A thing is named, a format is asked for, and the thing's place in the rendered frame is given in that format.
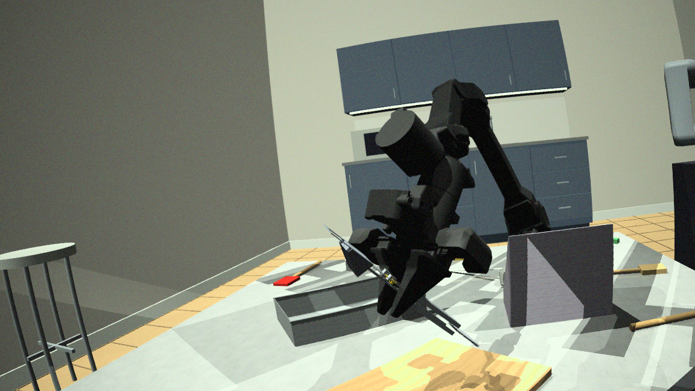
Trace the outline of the red spatula with wooden handle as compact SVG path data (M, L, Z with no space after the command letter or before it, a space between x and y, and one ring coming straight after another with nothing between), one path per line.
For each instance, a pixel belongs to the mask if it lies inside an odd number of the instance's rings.
M322 260L319 260L318 262L315 262L314 264L309 265L308 267L303 269L303 271L300 271L299 273L294 274L293 276L286 276L286 277L282 278L281 280L274 282L273 286L287 286L288 287L289 285L296 282L297 280L300 280L300 275L304 274L305 272L307 272L310 269L313 269L316 265L319 265L322 262L323 262Z

